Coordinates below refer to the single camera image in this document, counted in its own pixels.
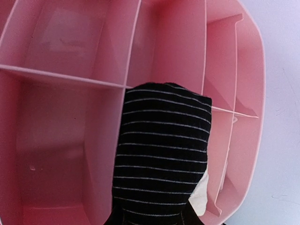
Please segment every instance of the pink divider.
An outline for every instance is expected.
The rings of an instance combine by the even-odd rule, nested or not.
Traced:
[[[215,214],[206,210],[205,214],[200,217],[205,225],[222,225],[236,210],[239,208],[241,197],[236,191],[234,185],[225,176],[224,186],[217,198],[217,206],[222,209],[222,214],[216,216]]]
[[[235,111],[261,116],[264,106],[264,54],[262,48],[238,51],[238,84]]]
[[[140,1],[17,0],[0,63],[123,85]]]
[[[245,12],[237,0],[207,0],[206,8],[208,23]]]
[[[102,28],[92,79],[125,84],[141,0],[114,0]]]
[[[236,23],[242,14],[218,20],[207,25],[207,51],[204,79],[205,96],[213,105],[233,110],[237,77]]]
[[[30,80],[39,83],[56,85],[59,87],[77,87],[77,88],[107,88],[107,87],[116,87],[120,88],[123,85],[96,81],[92,79],[75,77],[51,72],[45,72],[35,69],[27,69],[23,67],[14,67],[14,66],[6,66],[0,64],[0,69],[3,71],[7,71],[12,76],[19,77],[22,80]]]
[[[142,1],[127,85],[174,82],[202,93],[205,43],[205,1]]]
[[[222,213],[216,205],[218,194],[225,175],[225,165],[233,127],[233,113],[212,112],[212,127],[208,145],[208,203],[207,210],[217,216]]]
[[[6,24],[7,18],[13,8],[15,0],[5,0],[1,2],[0,8],[0,37]]]
[[[240,204],[252,180],[262,131],[262,120],[240,117],[233,125],[226,175],[240,195]]]
[[[3,224],[103,224],[124,89],[45,85],[11,72],[0,73]]]
[[[20,82],[0,71],[0,218],[21,225],[21,194],[16,172],[16,118]]]
[[[215,107],[215,106],[212,106],[212,111],[233,113],[237,117],[242,116],[242,117],[258,118],[258,116],[252,116],[252,115],[248,115],[248,114],[244,114],[244,113],[240,113],[240,112],[235,112],[234,110],[227,110],[227,109],[223,109],[223,108],[219,108],[219,107]]]
[[[16,0],[0,39],[0,64],[21,66],[44,0]]]
[[[112,209],[115,152],[125,90],[96,91],[85,123],[83,205],[91,225],[103,224]]]

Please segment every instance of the white surface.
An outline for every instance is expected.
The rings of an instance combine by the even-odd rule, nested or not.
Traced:
[[[241,0],[260,27],[267,93],[254,179],[227,225],[300,224],[300,0]]]
[[[188,199],[192,207],[194,208],[195,213],[199,217],[203,216],[206,210],[208,180],[209,176],[206,168],[204,175],[202,176],[192,195]]]

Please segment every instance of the black striped sock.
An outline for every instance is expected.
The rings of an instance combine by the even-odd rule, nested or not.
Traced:
[[[179,224],[207,167],[210,127],[210,98],[173,83],[126,91],[112,195],[128,224]]]

